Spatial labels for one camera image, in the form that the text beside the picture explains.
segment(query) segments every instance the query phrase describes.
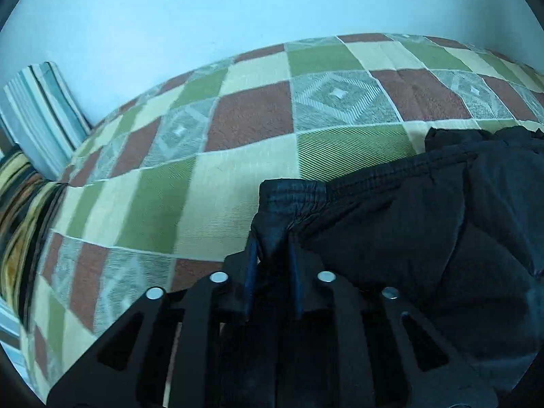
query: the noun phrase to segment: quilted fabric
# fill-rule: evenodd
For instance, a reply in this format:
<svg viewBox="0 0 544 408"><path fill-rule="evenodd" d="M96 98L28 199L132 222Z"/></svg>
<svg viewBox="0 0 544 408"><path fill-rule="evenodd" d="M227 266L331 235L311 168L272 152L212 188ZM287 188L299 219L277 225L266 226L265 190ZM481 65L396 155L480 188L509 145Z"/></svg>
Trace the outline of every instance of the quilted fabric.
<svg viewBox="0 0 544 408"><path fill-rule="evenodd" d="M270 178L328 181L424 151L431 126L544 121L544 76L434 37L357 34L177 76L76 151L23 351L42 397L150 286L186 288L243 249Z"/></svg>

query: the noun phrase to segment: silver bolt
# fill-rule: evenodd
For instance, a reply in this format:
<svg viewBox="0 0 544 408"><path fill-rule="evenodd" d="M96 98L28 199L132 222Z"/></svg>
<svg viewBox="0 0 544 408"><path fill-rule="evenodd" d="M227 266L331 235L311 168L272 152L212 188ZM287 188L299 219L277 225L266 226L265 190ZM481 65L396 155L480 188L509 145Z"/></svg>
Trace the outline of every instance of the silver bolt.
<svg viewBox="0 0 544 408"><path fill-rule="evenodd" d="M153 287L145 292L145 297L154 301L155 299L162 298L164 291L162 288Z"/></svg>
<svg viewBox="0 0 544 408"><path fill-rule="evenodd" d="M336 275L332 271L320 271L317 274L317 279L321 282L333 282L336 279Z"/></svg>
<svg viewBox="0 0 544 408"><path fill-rule="evenodd" d="M394 287L385 287L381 293L387 299L396 299L399 297L399 290Z"/></svg>
<svg viewBox="0 0 544 408"><path fill-rule="evenodd" d="M220 284L221 282L225 282L228 279L228 274L224 271L216 271L214 274L212 274L209 277L209 280L211 282L215 282L216 284Z"/></svg>

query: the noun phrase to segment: black plastic part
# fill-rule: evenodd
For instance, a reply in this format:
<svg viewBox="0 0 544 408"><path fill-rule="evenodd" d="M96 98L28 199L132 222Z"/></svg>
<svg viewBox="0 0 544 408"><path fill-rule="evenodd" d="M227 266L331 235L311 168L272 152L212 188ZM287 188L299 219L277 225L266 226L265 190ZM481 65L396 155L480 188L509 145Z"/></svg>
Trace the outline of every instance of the black plastic part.
<svg viewBox="0 0 544 408"><path fill-rule="evenodd" d="M277 405L279 321L274 302L257 300L250 322L221 334L221 408Z"/></svg>
<svg viewBox="0 0 544 408"><path fill-rule="evenodd" d="M45 405L25 383L4 348L0 346L0 406L44 408Z"/></svg>
<svg viewBox="0 0 544 408"><path fill-rule="evenodd" d="M136 408L144 396L149 407L162 406L170 355L156 355L156 348L173 342L175 323L161 319L168 301L166 293L155 300L143 294L53 386L47 406ZM116 360L104 361L104 352ZM152 381L144 381L150 374Z"/></svg>
<svg viewBox="0 0 544 408"><path fill-rule="evenodd" d="M219 403L219 319L214 294L228 282L200 279L179 305L184 311L170 391L171 406L215 407Z"/></svg>
<svg viewBox="0 0 544 408"><path fill-rule="evenodd" d="M333 300L337 348L337 408L376 407L368 344L364 333L359 291L342 276L333 282L315 281Z"/></svg>
<svg viewBox="0 0 544 408"><path fill-rule="evenodd" d="M542 408L544 401L544 348L532 361L520 382L500 402L500 408Z"/></svg>
<svg viewBox="0 0 544 408"><path fill-rule="evenodd" d="M399 296L381 297L387 318L393 329L404 374L410 387L406 408L495 408L498 405L493 388L461 357L458 351L434 328L430 321L413 305ZM410 318L425 332L425 336L447 357L446 364L423 371L420 369L414 346L403 319Z"/></svg>

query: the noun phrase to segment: white wall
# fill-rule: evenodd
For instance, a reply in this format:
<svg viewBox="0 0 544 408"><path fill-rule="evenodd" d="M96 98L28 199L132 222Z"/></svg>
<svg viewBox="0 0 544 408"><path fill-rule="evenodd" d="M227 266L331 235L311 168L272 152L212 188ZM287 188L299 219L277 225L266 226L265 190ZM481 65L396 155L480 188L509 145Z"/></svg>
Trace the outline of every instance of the white wall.
<svg viewBox="0 0 544 408"><path fill-rule="evenodd" d="M96 123L213 60L370 31L457 39L544 72L544 31L524 0L21 0L0 32L0 85L26 65L55 61Z"/></svg>

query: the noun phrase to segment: pillow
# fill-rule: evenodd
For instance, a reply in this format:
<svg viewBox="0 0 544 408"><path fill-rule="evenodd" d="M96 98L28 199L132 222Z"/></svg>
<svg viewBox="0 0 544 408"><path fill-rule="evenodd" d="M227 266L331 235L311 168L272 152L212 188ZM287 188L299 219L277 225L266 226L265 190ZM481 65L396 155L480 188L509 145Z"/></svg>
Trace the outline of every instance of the pillow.
<svg viewBox="0 0 544 408"><path fill-rule="evenodd" d="M0 163L0 295L25 329L37 261L65 188L38 173L19 146Z"/></svg>
<svg viewBox="0 0 544 408"><path fill-rule="evenodd" d="M18 143L46 178L58 180L91 131L54 63L25 67L0 90L0 149Z"/></svg>

